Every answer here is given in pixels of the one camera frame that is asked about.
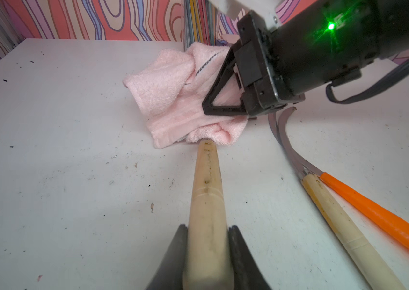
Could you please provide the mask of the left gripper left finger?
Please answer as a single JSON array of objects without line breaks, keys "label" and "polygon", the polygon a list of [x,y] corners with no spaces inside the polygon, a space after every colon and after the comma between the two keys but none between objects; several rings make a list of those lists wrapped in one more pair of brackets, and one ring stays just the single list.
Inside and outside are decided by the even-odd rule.
[{"label": "left gripper left finger", "polygon": [[187,243],[188,228],[181,224],[146,290],[183,290]]}]

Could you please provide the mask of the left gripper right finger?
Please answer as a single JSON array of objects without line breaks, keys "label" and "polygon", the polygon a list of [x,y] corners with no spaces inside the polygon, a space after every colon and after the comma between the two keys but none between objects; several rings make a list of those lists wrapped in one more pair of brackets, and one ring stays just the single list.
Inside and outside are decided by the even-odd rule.
[{"label": "left gripper right finger", "polygon": [[271,290],[237,226],[228,230],[235,290]]}]

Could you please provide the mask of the pink terry rag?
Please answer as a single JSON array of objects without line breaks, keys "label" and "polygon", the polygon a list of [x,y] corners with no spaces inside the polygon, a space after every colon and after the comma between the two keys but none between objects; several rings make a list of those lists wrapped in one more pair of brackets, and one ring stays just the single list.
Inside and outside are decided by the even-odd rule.
[{"label": "pink terry rag", "polygon": [[247,116],[207,116],[202,103],[209,93],[229,47],[194,43],[185,52],[162,50],[157,59],[123,83],[131,92],[156,149],[185,140],[210,138],[234,144],[248,124]]}]

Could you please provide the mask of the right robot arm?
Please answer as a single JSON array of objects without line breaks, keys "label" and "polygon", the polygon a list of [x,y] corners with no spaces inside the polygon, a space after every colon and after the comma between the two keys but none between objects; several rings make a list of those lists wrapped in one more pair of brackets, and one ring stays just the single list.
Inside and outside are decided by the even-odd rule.
[{"label": "right robot arm", "polygon": [[[362,68],[409,49],[409,1],[316,1],[282,24],[278,1],[214,1],[238,21],[239,41],[230,48],[203,100],[208,116],[259,116],[304,100],[304,94],[361,77]],[[365,91],[343,99],[370,99],[409,75],[409,59]]]}]

